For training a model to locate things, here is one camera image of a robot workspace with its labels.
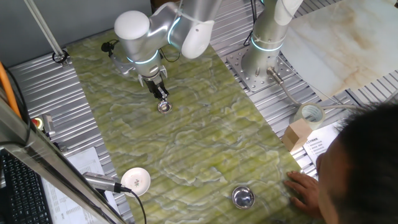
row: person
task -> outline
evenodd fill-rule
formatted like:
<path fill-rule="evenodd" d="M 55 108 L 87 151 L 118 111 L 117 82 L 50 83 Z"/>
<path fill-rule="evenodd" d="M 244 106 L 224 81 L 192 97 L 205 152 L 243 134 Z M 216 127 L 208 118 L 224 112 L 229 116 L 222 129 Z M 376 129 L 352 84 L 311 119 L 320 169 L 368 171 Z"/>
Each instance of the person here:
<path fill-rule="evenodd" d="M 291 202 L 327 224 L 398 223 L 398 105 L 354 111 L 317 159 L 319 182 L 296 171 Z"/>

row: marbled table mat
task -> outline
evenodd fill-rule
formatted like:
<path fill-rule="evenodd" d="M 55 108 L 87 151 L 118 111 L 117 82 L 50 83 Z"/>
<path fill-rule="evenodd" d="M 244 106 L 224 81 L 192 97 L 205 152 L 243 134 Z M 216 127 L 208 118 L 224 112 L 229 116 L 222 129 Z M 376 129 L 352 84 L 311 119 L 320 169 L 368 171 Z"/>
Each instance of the marbled table mat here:
<path fill-rule="evenodd" d="M 292 20 L 282 53 L 322 100 L 398 69 L 396 0 L 343 0 Z"/>
<path fill-rule="evenodd" d="M 282 183 L 300 167 L 211 47 L 195 60 L 163 60 L 173 104 L 164 115 L 137 74 L 122 76 L 100 50 L 115 38 L 107 32 L 68 51 L 119 178 L 133 167 L 151 176 L 141 196 L 148 223 L 312 222 L 290 204 Z M 240 185 L 256 195 L 249 210 L 231 201 Z M 136 199 L 127 200 L 143 223 Z"/>

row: metal base plate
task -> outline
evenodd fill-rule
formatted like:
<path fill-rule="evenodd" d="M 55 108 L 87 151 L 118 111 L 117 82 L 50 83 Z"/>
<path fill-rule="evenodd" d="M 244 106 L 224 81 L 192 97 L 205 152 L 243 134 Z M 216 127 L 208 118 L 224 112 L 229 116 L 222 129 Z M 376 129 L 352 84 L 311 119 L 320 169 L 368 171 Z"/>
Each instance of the metal base plate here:
<path fill-rule="evenodd" d="M 229 54 L 226 58 L 228 63 L 231 64 L 234 72 L 241 77 L 242 83 L 252 92 L 259 91 L 263 88 L 267 88 L 273 85 L 275 81 L 266 74 L 260 74 L 257 77 L 255 74 L 245 74 L 241 66 L 241 61 L 242 56 L 246 53 L 247 50 L 248 47 L 237 50 Z M 292 69 L 293 68 L 287 62 L 285 57 L 280 54 L 278 56 L 278 75 L 283 79 L 284 77 L 294 73 Z"/>

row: corrugated metal surface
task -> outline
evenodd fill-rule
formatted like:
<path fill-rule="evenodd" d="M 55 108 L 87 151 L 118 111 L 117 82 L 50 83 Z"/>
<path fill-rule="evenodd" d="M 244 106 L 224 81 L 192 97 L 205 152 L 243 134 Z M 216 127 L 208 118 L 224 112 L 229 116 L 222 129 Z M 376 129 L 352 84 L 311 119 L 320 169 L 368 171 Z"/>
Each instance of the corrugated metal surface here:
<path fill-rule="evenodd" d="M 105 174 L 116 176 L 73 65 L 62 67 L 53 62 L 51 55 L 46 55 L 11 71 L 21 86 L 30 116 L 52 115 L 56 131 L 52 140 L 67 147 L 65 155 L 95 147 Z M 132 220 L 124 195 L 114 196 L 123 218 Z"/>
<path fill-rule="evenodd" d="M 383 102 L 398 90 L 398 71 L 378 79 L 358 90 L 353 91 L 358 100 L 364 104 L 370 102 Z"/>
<path fill-rule="evenodd" d="M 295 16 L 301 16 L 334 2 L 336 1 L 304 0 Z M 263 6 L 259 1 L 256 4 L 257 12 L 260 14 Z M 218 55 L 226 61 L 228 54 L 243 47 L 243 41 L 251 29 L 250 0 L 224 0 L 216 17 L 211 45 Z M 42 113 L 50 113 L 53 116 L 57 132 L 53 139 L 59 142 L 61 146 L 68 148 L 65 155 L 69 156 L 94 146 L 105 174 L 116 176 L 73 65 L 70 64 L 69 67 L 63 68 L 52 61 L 51 55 L 46 55 L 13 67 L 11 70 L 21 84 L 30 115 L 37 116 Z M 296 108 L 286 99 L 282 89 L 277 85 L 272 85 L 253 93 L 245 89 L 236 74 L 233 73 L 233 75 L 266 121 L 281 137 L 289 124 L 289 119 L 296 112 Z M 394 88 L 398 88 L 397 76 L 398 74 L 395 74 L 395 76 L 387 78 Z M 293 97 L 300 102 L 320 102 L 319 97 L 297 74 L 286 74 L 284 80 Z M 340 100 L 342 103 L 355 103 L 347 92 L 340 93 L 335 100 Z M 332 101 L 321 102 L 322 105 L 332 105 L 333 103 Z M 341 109 L 328 110 L 328 118 L 325 124 L 339 120 L 345 113 Z M 315 167 L 305 151 L 298 151 L 293 156 L 307 174 L 316 174 Z M 131 211 L 124 195 L 115 194 L 114 196 L 122 216 L 126 219 L 131 218 Z"/>

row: black hair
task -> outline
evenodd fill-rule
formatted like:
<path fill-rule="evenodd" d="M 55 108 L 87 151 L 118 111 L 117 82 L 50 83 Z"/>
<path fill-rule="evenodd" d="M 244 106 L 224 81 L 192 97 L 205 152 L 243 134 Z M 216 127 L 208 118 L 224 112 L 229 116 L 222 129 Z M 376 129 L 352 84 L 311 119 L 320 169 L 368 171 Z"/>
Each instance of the black hair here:
<path fill-rule="evenodd" d="M 338 140 L 351 166 L 346 192 L 331 194 L 340 224 L 398 223 L 398 104 L 359 108 Z"/>

